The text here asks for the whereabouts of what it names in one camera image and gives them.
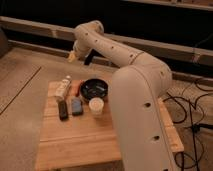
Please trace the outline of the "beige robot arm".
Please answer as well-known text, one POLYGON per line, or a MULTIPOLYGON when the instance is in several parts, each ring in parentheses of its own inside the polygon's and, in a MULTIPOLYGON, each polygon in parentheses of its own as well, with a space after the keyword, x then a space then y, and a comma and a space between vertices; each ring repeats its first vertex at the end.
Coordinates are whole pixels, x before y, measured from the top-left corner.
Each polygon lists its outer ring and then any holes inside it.
POLYGON ((104 36, 98 20, 74 29, 70 60, 96 51, 117 65, 108 88, 109 107, 125 171, 179 171, 158 99, 172 82, 166 63, 104 36))

